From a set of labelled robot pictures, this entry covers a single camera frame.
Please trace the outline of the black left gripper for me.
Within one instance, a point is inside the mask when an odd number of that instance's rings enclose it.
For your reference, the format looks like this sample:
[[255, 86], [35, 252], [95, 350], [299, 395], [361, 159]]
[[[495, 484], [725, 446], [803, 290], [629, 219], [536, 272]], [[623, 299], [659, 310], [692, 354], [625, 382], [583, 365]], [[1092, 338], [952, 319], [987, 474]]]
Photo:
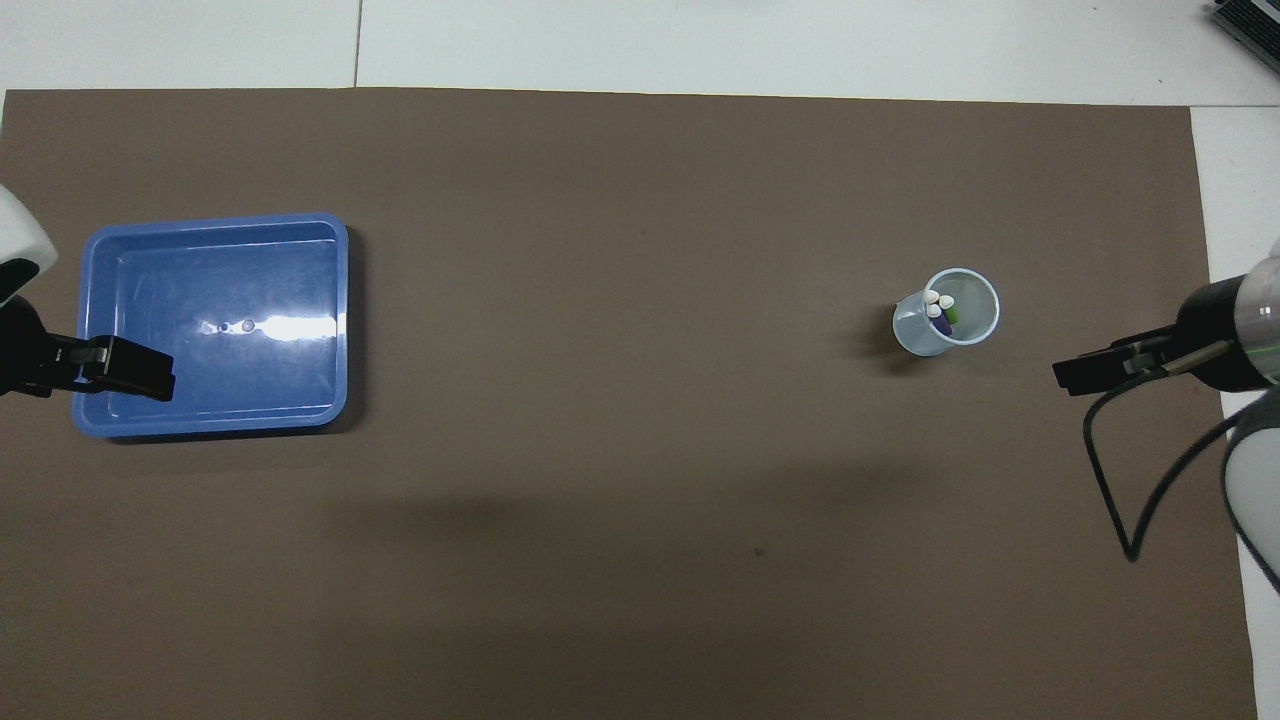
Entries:
[[[175, 359], [122, 337], [74, 338], [47, 332], [20, 296], [1, 307], [1, 396], [49, 398], [55, 389], [104, 391], [170, 402]], [[88, 373], [90, 365], [95, 372]]]

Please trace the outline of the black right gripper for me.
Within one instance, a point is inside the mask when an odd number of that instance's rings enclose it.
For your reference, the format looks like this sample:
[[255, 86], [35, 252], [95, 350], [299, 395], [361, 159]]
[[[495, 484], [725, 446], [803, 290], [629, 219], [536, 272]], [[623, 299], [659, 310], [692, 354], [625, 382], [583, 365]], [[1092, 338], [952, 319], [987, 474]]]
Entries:
[[1233, 277], [1193, 292], [1174, 325], [1052, 364], [1057, 387], [1079, 397], [1110, 392], [1169, 364], [1210, 388], [1240, 393], [1274, 384], [1274, 279]]

